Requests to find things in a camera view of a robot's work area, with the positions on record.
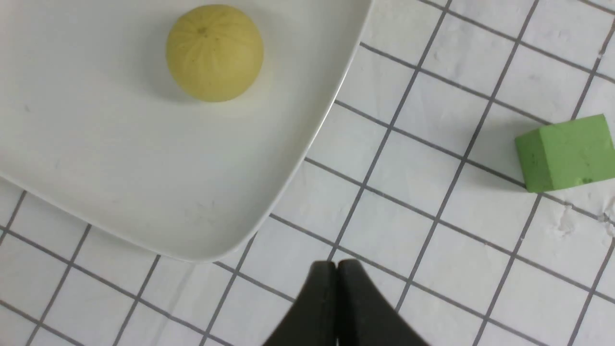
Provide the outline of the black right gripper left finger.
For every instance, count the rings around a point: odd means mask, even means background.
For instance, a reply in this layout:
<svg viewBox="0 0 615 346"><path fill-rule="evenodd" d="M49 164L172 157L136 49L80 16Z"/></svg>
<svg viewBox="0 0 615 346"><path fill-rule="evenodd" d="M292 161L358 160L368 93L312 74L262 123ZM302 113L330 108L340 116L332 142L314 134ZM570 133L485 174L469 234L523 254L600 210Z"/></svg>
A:
<svg viewBox="0 0 615 346"><path fill-rule="evenodd" d="M315 261L283 320L266 346L335 346L336 266Z"/></svg>

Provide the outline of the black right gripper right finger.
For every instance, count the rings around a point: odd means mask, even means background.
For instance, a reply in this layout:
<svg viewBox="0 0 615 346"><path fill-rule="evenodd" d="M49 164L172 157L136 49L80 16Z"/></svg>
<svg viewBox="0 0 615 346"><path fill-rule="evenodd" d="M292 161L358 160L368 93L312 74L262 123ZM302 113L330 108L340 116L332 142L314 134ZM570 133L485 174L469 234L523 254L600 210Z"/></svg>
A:
<svg viewBox="0 0 615 346"><path fill-rule="evenodd" d="M387 302L360 261L338 263L340 346L426 346Z"/></svg>

